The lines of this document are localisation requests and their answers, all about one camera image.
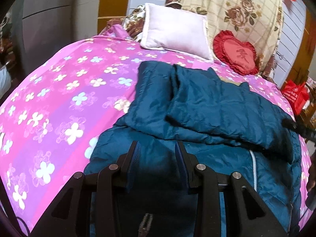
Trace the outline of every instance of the black metal clamp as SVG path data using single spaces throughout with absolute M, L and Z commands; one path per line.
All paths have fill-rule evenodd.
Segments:
M 183 186 L 188 194 L 198 194 L 194 237 L 221 236 L 219 192 L 224 193 L 228 237 L 287 236 L 240 173 L 230 176 L 216 173 L 187 153 L 181 141 L 176 143 L 175 155 Z M 100 173 L 76 172 L 45 210 L 29 237 L 88 237 L 92 192 L 96 192 L 96 237 L 119 237 L 116 194 L 128 193 L 132 187 L 139 157 L 140 146 L 133 141 L 128 153 Z

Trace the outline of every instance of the sleeping bag zipper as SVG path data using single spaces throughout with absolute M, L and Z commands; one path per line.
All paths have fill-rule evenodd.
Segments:
M 146 237 L 153 222 L 153 214 L 146 213 L 138 228 L 138 237 Z
M 253 154 L 252 150 L 249 150 L 251 158 L 252 158 L 252 173 L 253 173 L 253 188 L 257 191 L 257 162 L 255 154 Z
M 289 228 L 288 228 L 288 235 L 290 233 L 290 228 L 291 228 L 291 221 L 292 221 L 292 213 L 293 213 L 293 205 L 292 202 L 290 202 L 291 204 L 291 214 L 290 214 L 290 223 L 289 223 Z

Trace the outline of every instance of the rose pattern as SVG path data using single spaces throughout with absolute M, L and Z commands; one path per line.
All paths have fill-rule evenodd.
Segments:
M 235 6 L 227 11 L 226 14 L 231 19 L 232 24 L 237 31 L 239 27 L 246 25 L 247 17 L 240 6 Z
M 241 0 L 241 6 L 248 13 L 252 13 L 255 9 L 255 4 L 252 2 L 252 0 Z
M 226 17 L 224 22 L 231 22 L 234 25 L 235 31 L 237 32 L 239 28 L 242 28 L 249 21 L 249 24 L 253 26 L 255 24 L 254 19 L 261 17 L 261 11 L 255 10 L 255 3 L 252 0 L 238 0 L 239 5 L 236 5 L 227 11 L 225 11 Z

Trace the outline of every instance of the brown floral fabric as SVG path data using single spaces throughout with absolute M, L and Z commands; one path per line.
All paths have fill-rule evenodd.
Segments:
M 250 42 L 257 52 L 261 74 L 275 54 L 283 26 L 282 0 L 178 0 L 181 9 L 208 17 L 209 45 L 222 30 L 232 31 L 237 39 Z

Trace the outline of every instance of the floral blanket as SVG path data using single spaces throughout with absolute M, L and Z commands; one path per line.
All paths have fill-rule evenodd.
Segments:
M 0 175 L 16 216 L 30 230 L 68 179 L 83 171 L 100 133 L 127 113 L 138 66 L 148 60 L 212 67 L 225 81 L 249 82 L 252 91 L 293 115 L 274 84 L 240 76 L 219 61 L 209 64 L 171 51 L 144 50 L 137 42 L 106 36 L 68 45 L 30 74 L 0 107 Z M 310 159 L 300 140 L 304 211 Z

